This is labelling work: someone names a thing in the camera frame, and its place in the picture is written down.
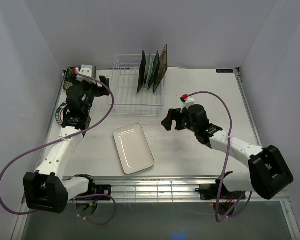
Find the teal square plate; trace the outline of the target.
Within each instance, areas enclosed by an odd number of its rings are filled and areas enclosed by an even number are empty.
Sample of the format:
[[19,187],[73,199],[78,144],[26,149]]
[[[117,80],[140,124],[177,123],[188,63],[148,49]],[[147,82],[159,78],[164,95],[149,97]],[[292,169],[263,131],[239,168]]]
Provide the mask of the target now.
[[152,63],[152,71],[151,71],[151,75],[150,75],[150,78],[148,81],[148,87],[147,87],[148,90],[154,84],[155,77],[156,77],[155,75],[158,73],[157,70],[158,70],[159,64],[160,64],[160,55],[159,55],[159,52],[157,51],[156,55],[154,57],[153,63]]

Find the mint green round flower plate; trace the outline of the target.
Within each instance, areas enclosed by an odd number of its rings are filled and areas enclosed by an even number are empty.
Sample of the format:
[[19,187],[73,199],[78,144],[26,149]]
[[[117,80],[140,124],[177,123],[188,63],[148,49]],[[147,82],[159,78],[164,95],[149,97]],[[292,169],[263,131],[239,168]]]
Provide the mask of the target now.
[[152,68],[153,68],[153,55],[150,52],[147,57],[146,57],[146,65],[145,65],[145,72],[144,72],[144,83],[143,86],[146,87],[150,77],[151,77],[151,73],[152,73]]

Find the cream square flower plate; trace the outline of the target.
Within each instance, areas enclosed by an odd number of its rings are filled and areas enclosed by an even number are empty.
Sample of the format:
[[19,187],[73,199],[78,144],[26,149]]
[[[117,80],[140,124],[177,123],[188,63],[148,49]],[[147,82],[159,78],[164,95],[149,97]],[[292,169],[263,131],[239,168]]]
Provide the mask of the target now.
[[168,70],[168,44],[165,45],[165,47],[160,55],[160,58],[159,58],[158,74],[157,74],[157,77],[153,84],[153,92],[154,93],[157,91],[167,70]]

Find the round white green-rimmed plate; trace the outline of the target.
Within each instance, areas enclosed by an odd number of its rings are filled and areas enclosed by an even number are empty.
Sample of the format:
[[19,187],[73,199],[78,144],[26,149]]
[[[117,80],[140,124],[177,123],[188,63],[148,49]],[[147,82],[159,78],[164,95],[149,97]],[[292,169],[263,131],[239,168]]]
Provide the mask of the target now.
[[55,112],[55,120],[60,126],[63,124],[64,118],[68,112],[69,112],[69,108],[66,101],[60,104],[59,107],[57,108]]

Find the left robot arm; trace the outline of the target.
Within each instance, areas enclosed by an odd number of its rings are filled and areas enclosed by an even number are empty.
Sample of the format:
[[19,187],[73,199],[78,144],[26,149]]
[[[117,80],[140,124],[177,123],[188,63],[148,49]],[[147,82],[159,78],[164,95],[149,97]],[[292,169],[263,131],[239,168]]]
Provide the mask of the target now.
[[90,200],[96,195],[96,184],[91,176],[77,174],[68,180],[63,177],[71,156],[90,126],[94,99],[109,96],[110,80],[103,75],[99,80],[103,86],[83,80],[66,90],[65,106],[60,110],[59,142],[35,172],[27,172],[23,178],[25,199],[30,209],[60,214],[69,200],[77,196]]

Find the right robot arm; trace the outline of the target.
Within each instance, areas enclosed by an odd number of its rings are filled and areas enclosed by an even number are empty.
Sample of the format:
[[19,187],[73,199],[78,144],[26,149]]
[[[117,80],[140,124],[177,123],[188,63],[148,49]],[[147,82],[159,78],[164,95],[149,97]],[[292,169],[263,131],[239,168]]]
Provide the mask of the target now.
[[166,131],[189,130],[202,145],[228,154],[247,167],[247,172],[226,173],[216,185],[216,194],[227,199],[234,192],[255,192],[266,200],[272,199],[294,181],[280,150],[270,145],[262,147],[230,137],[219,126],[211,123],[202,105],[169,109],[161,125]]

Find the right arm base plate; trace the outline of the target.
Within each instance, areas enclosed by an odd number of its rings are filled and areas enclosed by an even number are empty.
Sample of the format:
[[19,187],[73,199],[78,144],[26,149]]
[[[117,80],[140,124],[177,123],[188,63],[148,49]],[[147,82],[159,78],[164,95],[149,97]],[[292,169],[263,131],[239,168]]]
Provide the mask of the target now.
[[[218,184],[200,184],[195,188],[195,192],[200,194],[201,200],[216,200],[218,195],[219,185]],[[246,199],[246,194],[242,191],[228,191],[223,185],[221,188],[220,199],[221,200],[237,200],[243,195],[243,200]]]

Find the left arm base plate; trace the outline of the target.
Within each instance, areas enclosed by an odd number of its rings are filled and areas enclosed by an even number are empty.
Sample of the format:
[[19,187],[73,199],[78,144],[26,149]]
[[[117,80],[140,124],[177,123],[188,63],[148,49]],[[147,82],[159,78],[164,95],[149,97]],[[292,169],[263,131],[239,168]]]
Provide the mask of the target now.
[[110,184],[97,184],[92,187],[92,194],[98,195],[91,198],[93,202],[97,201],[109,201],[110,199],[105,196],[100,195],[108,195],[110,196],[112,193],[112,185]]

